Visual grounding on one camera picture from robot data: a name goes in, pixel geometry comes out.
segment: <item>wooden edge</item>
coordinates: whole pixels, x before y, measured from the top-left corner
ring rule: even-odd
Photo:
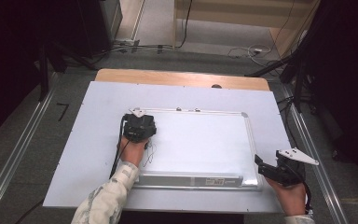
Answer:
[[[223,89],[269,91],[269,84],[261,77],[229,77],[199,73],[163,72],[133,69],[101,69],[95,81],[142,83],[207,87],[219,85]]]

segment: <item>metal rail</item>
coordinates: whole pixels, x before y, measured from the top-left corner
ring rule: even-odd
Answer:
[[[291,90],[287,86],[282,86],[285,97],[292,96]],[[318,151],[316,150],[315,145],[313,144],[312,137],[310,136],[310,132],[305,123],[302,114],[297,113],[295,107],[291,107],[292,116],[295,120],[296,126],[300,133],[301,139],[303,140],[305,149],[309,155],[319,162],[318,166],[312,166],[313,172],[316,175],[316,178],[319,182],[319,186],[321,186],[322,193],[324,194],[324,198],[326,200],[327,206],[330,210],[330,214],[335,223],[337,224],[346,224],[349,223],[344,210],[342,209],[341,203],[339,202],[339,198],[334,190],[333,184],[328,177],[327,171],[324,168],[324,163],[319,157]]]
[[[54,73],[51,77],[51,89],[48,92],[48,95],[45,97],[45,100],[39,102],[34,110],[33,115],[28,121],[24,131],[22,132],[19,141],[16,146],[14,146],[4,168],[0,173],[0,201],[5,194],[5,191],[10,183],[11,178],[15,174],[17,167],[19,166],[22,156],[25,154],[27,147],[29,146],[34,132],[36,131],[40,120],[43,118],[48,104],[50,103],[51,97],[56,90],[56,84],[60,80],[60,76],[57,73]]]

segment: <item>white plastic piece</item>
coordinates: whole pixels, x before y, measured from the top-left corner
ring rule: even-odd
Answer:
[[[278,153],[283,155],[286,158],[293,160],[293,161],[302,161],[302,162],[309,163],[312,165],[319,165],[318,161],[311,158],[304,152],[298,150],[297,148],[292,148],[292,149],[288,149],[288,150],[279,150]]]
[[[140,109],[139,107],[135,107],[133,109],[130,109],[130,112],[135,115],[137,118],[141,118],[143,115],[146,114],[146,111],[143,109]]]

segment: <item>black stand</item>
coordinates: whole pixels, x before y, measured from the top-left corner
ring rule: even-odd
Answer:
[[[315,37],[317,31],[322,27],[323,22],[326,21],[329,16],[329,12],[333,10],[336,5],[336,1],[331,1],[329,3],[325,3],[324,0],[321,0],[319,8],[315,13],[315,18],[308,30],[308,33],[301,41],[297,49],[289,56],[277,61],[276,63],[267,66],[260,71],[252,73],[250,75],[245,75],[246,77],[261,77],[266,73],[279,68],[286,64],[283,72],[281,73],[280,80],[282,83],[288,83],[294,76],[296,76],[296,85],[295,85],[295,93],[294,93],[294,104],[298,111],[301,113],[300,101],[301,101],[301,90],[305,77],[305,61],[307,57],[307,49],[310,47],[310,43],[312,43],[312,39]]]
[[[40,97],[39,101],[43,101],[48,94],[48,60],[54,68],[54,71],[64,73],[67,65],[62,58],[62,54],[66,54],[78,63],[85,65],[88,69],[97,71],[98,69],[91,63],[87,62],[77,54],[59,43],[46,42],[39,49],[40,63]]]

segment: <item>black device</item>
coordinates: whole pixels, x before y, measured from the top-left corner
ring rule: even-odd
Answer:
[[[110,173],[109,178],[112,177],[112,175],[115,173],[118,160],[121,157],[121,153],[123,153],[123,151],[127,146],[127,145],[124,146],[124,148],[120,153],[120,143],[121,143],[122,135],[126,136],[126,138],[129,139],[129,142],[139,143],[142,142],[144,139],[153,136],[154,134],[156,134],[156,132],[157,132],[157,128],[153,116],[142,115],[137,117],[134,114],[125,114],[121,119],[116,156],[113,162],[112,171]]]
[[[138,118],[133,114],[126,114],[123,118],[127,121],[123,135],[131,142],[139,143],[156,134],[157,128],[153,116],[143,115]]]
[[[261,160],[260,157],[255,155],[255,163],[258,165],[258,173],[274,180],[284,187],[296,185],[305,181],[305,167],[304,163],[294,161],[276,151],[277,166],[271,166]]]

